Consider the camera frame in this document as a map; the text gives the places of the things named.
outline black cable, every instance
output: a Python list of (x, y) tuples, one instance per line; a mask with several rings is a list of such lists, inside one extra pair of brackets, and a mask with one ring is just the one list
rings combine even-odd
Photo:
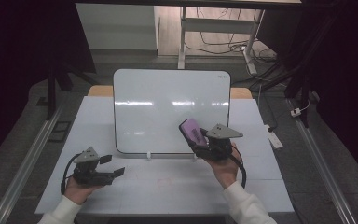
[(236, 147), (234, 147), (234, 149), (235, 149), (235, 150), (238, 152), (238, 154), (240, 155), (241, 163), (243, 164), (243, 159), (242, 159), (241, 153), (238, 151), (238, 149), (237, 149)]
[[(199, 11), (200, 11), (200, 13), (202, 14), (202, 18), (205, 18), (204, 14), (203, 14), (203, 12), (201, 11), (200, 8), (197, 7), (197, 10), (196, 10), (196, 11), (197, 11), (197, 18), (200, 17)], [(238, 15), (237, 20), (240, 19), (240, 15), (241, 15), (241, 9), (240, 9), (240, 13), (239, 13), (239, 15)], [(204, 44), (206, 44), (206, 45), (228, 45), (228, 47), (229, 47), (230, 49), (231, 49), (230, 44), (241, 44), (241, 47), (242, 47), (243, 44), (245, 44), (245, 43), (247, 43), (247, 42), (249, 41), (249, 40), (243, 40), (243, 41), (232, 42), (232, 39), (233, 39), (233, 37), (234, 37), (234, 34), (233, 34), (233, 36), (231, 37), (231, 39), (230, 39), (229, 42), (227, 42), (227, 43), (208, 43), (208, 42), (206, 42), (206, 41), (204, 40), (202, 32), (200, 32), (200, 36), (201, 36), (202, 42), (203, 42)]]
[(69, 160), (68, 164), (66, 164), (66, 168), (65, 168), (65, 171), (63, 172), (63, 177), (62, 177), (62, 182), (61, 182), (61, 195), (63, 195), (65, 193), (65, 189), (66, 189), (66, 183), (65, 183), (65, 180), (69, 177), (67, 177), (67, 173), (68, 173), (68, 170), (69, 170), (69, 167), (71, 166), (72, 162), (80, 155), (79, 154), (76, 154), (71, 160)]
[(243, 188), (245, 188), (247, 176), (246, 176), (245, 167), (243, 167), (242, 155), (241, 155), (240, 151), (239, 151), (236, 147), (234, 147), (234, 146), (232, 146), (232, 147), (233, 147), (235, 150), (237, 150), (238, 154), (240, 155), (240, 160), (241, 160), (241, 161), (238, 161), (237, 158), (235, 158), (232, 154), (229, 154), (228, 157), (229, 157), (232, 161), (234, 161), (235, 164), (237, 164), (238, 168), (240, 168), (240, 170), (241, 170), (241, 172), (242, 172), (242, 183), (241, 183), (241, 185), (242, 185)]
[[(186, 42), (185, 42), (185, 46), (186, 48), (188, 49), (193, 49), (191, 47), (189, 47)], [(206, 50), (206, 49), (193, 49), (193, 50), (199, 50), (199, 51), (203, 51), (203, 52), (207, 52), (207, 53), (212, 53), (212, 54), (226, 54), (226, 53), (231, 53), (232, 51), (229, 50), (229, 51), (223, 51), (223, 52), (212, 52), (212, 51), (209, 51), (209, 50)]]
[(241, 172), (242, 172), (242, 187), (245, 188), (245, 185), (246, 185), (246, 170), (245, 170), (245, 167), (243, 167), (243, 164), (241, 164), (237, 158), (235, 158), (232, 154), (228, 155), (229, 158), (235, 162), (235, 164), (238, 165), (238, 167), (240, 168)]

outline metal bar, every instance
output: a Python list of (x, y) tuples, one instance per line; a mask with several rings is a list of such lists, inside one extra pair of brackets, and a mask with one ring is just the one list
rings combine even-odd
[(181, 7), (181, 33), (178, 57), (178, 69), (185, 69), (185, 34), (186, 34), (186, 7)]
[(276, 9), (276, 10), (327, 10), (336, 7), (341, 0), (329, 3), (279, 3), (257, 1), (228, 1), (228, 0), (75, 0), (76, 3), (91, 4), (119, 4), (141, 6), (170, 6), (170, 7), (222, 7), (222, 8), (248, 8), (248, 9)]
[[(293, 103), (291, 100), (286, 100), (288, 107), (293, 109)], [(324, 184), (332, 197), (333, 203), (338, 211), (339, 216), (341, 217), (342, 223), (345, 224), (356, 224), (356, 219), (351, 211), (348, 202), (346, 201), (336, 179), (330, 172), (326, 161), (324, 160), (324, 156), (322, 155), (321, 150), (316, 144), (313, 135), (309, 128), (305, 128), (304, 124), (296, 119), (296, 125), (300, 130), (300, 133), (307, 145), (308, 150), (310, 151), (310, 155), (313, 158), (316, 168), (321, 175)]]
[(249, 40), (248, 40), (245, 50), (242, 52), (243, 57), (245, 58), (245, 61), (246, 61), (246, 66), (248, 66), (248, 71), (249, 71), (250, 75), (257, 74), (255, 65), (254, 65), (254, 63), (252, 61), (252, 57), (251, 57), (251, 49), (255, 42), (255, 36), (257, 35), (258, 27), (260, 26), (260, 22), (261, 22), (261, 18), (263, 17), (263, 14), (264, 14), (264, 10), (259, 11), (255, 20), (253, 21), (251, 35), (249, 36)]
[(252, 45), (255, 42), (255, 36), (257, 35), (258, 27), (260, 26), (261, 18), (263, 17), (264, 10), (259, 11), (257, 16), (255, 17), (255, 23), (251, 32), (251, 36), (249, 36), (249, 41), (246, 46), (246, 55), (251, 54)]
[(16, 201), (19, 199), (22, 189), (24, 188), (29, 175), (34, 169), (34, 165), (36, 164), (43, 147), (48, 141), (48, 136), (51, 133), (51, 130), (54, 128), (54, 125), (57, 122), (57, 119), (65, 106), (67, 98), (68, 96), (67, 94), (65, 94), (62, 102), (60, 103), (58, 109), (53, 114), (51, 119), (46, 120), (44, 122), (36, 139), (31, 145), (31, 148), (25, 156), (25, 159), (22, 161), (19, 170), (11, 181), (4, 197), (0, 202), (0, 223), (7, 222), (7, 219), (10, 216), (10, 213), (13, 210)]

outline cable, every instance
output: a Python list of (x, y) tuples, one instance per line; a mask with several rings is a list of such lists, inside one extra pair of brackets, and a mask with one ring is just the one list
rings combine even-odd
[(257, 96), (257, 105), (258, 105), (258, 110), (260, 110), (260, 95), (261, 95), (261, 84), (260, 87), (258, 88), (258, 96)]
[(241, 163), (243, 164), (243, 159), (242, 159), (242, 155), (241, 153), (238, 151), (238, 149), (236, 147), (234, 147), (234, 149), (238, 152), (238, 154), (240, 155), (240, 159), (241, 159)]
[(61, 182), (61, 195), (63, 195), (65, 193), (65, 189), (66, 189), (66, 183), (65, 180), (70, 177), (70, 176), (66, 176), (69, 170), (69, 167), (71, 166), (72, 162), (80, 155), (76, 154), (71, 160), (69, 160), (68, 164), (66, 164), (66, 168), (65, 171), (63, 172), (63, 177), (62, 177), (62, 182)]
[(238, 167), (240, 168), (240, 170), (241, 170), (241, 172), (242, 172), (242, 183), (241, 183), (241, 185), (242, 185), (243, 188), (245, 188), (245, 186), (246, 186), (246, 178), (247, 178), (245, 167), (243, 167), (243, 164), (240, 163), (240, 162), (237, 160), (237, 158), (235, 158), (232, 154), (230, 154), (230, 155), (228, 155), (228, 156), (229, 156), (229, 158), (230, 158), (232, 161), (234, 161), (235, 164), (237, 164)]
[(238, 154), (240, 155), (241, 162), (239, 162), (239, 161), (237, 160), (237, 158), (235, 158), (232, 154), (229, 154), (228, 157), (229, 157), (232, 161), (234, 161), (235, 164), (237, 164), (237, 166), (240, 168), (240, 170), (241, 170), (241, 172), (242, 172), (242, 183), (241, 183), (241, 185), (242, 185), (243, 188), (245, 188), (247, 176), (246, 176), (245, 167), (243, 167), (242, 155), (241, 155), (240, 151), (239, 151), (236, 147), (234, 147), (234, 149), (237, 150)]
[[(205, 18), (205, 15), (203, 14), (203, 12), (201, 11), (201, 9), (200, 9), (199, 7), (197, 7), (197, 18), (200, 17), (199, 12), (202, 14), (202, 18)], [(240, 19), (240, 15), (241, 15), (241, 9), (240, 9), (240, 13), (239, 13), (239, 15), (238, 15), (237, 20)], [(232, 42), (232, 39), (233, 39), (234, 35), (235, 35), (235, 34), (233, 34), (232, 37), (230, 38), (229, 42), (226, 42), (226, 43), (208, 43), (208, 42), (206, 42), (206, 41), (204, 40), (202, 32), (200, 32), (201, 40), (202, 40), (202, 42), (203, 42), (204, 44), (206, 44), (206, 45), (228, 45), (228, 47), (229, 47), (230, 50), (232, 50), (232, 51), (234, 51), (234, 49), (237, 49), (237, 48), (239, 48), (239, 47), (242, 47), (245, 43), (247, 43), (247, 42), (249, 41), (249, 40), (243, 40), (243, 41)], [(231, 44), (240, 44), (240, 45), (234, 47), (234, 46), (230, 46)]]
[(308, 100), (308, 105), (306, 107), (300, 109), (300, 111), (306, 110), (309, 106), (310, 106), (310, 100)]
[[(191, 47), (189, 47), (186, 42), (185, 42), (185, 46), (186, 48), (188, 49), (193, 49)], [(212, 53), (212, 54), (226, 54), (226, 53), (231, 53), (232, 51), (229, 50), (229, 51), (223, 51), (223, 52), (212, 52), (212, 51), (209, 51), (209, 50), (206, 50), (206, 49), (193, 49), (193, 50), (199, 50), (199, 51), (203, 51), (203, 52), (207, 52), (207, 53)]]

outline power cord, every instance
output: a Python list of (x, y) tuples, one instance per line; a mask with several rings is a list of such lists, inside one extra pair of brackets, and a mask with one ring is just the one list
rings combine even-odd
[(241, 182), (241, 185), (243, 188), (245, 188), (245, 185), (246, 185), (246, 170), (245, 170), (245, 167), (243, 167), (243, 160), (242, 160), (242, 156), (240, 154), (240, 160), (241, 161), (238, 161), (237, 158), (235, 158), (232, 154), (228, 155), (228, 157), (235, 162), (235, 164), (237, 164), (237, 166), (240, 168), (241, 172), (242, 172), (242, 182)]
[(290, 114), (292, 115), (293, 118), (300, 116), (301, 115), (301, 111), (306, 110), (308, 107), (310, 107), (310, 100), (308, 100), (308, 105), (302, 109), (300, 108), (296, 108), (294, 110), (290, 111)]

